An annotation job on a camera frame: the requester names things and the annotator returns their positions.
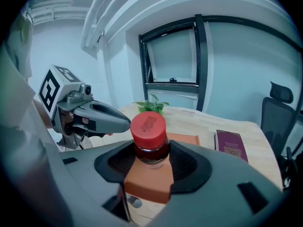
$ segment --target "passport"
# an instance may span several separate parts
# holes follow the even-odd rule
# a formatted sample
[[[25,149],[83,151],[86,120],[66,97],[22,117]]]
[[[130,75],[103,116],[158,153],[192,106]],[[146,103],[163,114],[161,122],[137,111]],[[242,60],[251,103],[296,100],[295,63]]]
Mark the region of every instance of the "passport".
[[[245,147],[240,134],[217,130],[214,139],[215,150],[233,155],[248,162]]]

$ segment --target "office chair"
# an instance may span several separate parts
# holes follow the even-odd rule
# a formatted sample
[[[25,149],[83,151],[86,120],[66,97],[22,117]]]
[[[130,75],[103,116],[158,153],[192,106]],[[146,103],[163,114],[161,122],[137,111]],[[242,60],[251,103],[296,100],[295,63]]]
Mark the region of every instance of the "office chair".
[[[294,109],[286,104],[292,103],[294,95],[289,88],[271,82],[270,96],[263,99],[261,129],[281,169],[286,162],[281,153],[296,120]]]

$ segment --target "table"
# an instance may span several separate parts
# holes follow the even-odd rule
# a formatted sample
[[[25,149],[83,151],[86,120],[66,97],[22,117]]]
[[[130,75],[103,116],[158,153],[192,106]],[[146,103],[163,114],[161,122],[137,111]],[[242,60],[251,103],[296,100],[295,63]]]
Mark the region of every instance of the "table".
[[[136,104],[130,104],[121,108],[119,111],[131,120],[139,113]],[[278,163],[269,142],[257,124],[253,122],[222,119],[186,108],[166,106],[163,112],[167,132],[198,135],[201,146],[206,148],[214,149],[214,135],[216,130],[239,133],[245,146],[249,164],[282,191],[282,178]],[[131,139],[132,135],[130,130],[112,136],[106,135],[103,138],[90,138],[93,147]],[[145,225],[165,206],[164,204],[145,200],[142,200],[142,202],[143,205],[138,209],[135,209],[129,204],[133,221],[140,225]]]

